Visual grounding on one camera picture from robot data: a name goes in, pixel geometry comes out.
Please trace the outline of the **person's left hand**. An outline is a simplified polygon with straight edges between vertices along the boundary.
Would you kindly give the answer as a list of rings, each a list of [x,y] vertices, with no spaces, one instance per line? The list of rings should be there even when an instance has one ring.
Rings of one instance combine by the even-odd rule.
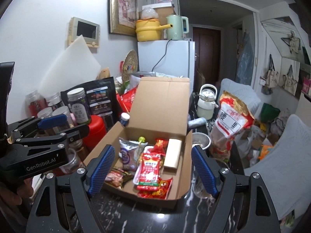
[[[1,201],[8,206],[19,206],[22,200],[30,198],[34,194],[32,187],[33,177],[24,180],[23,185],[17,188],[16,192],[12,192],[5,187],[0,188]]]

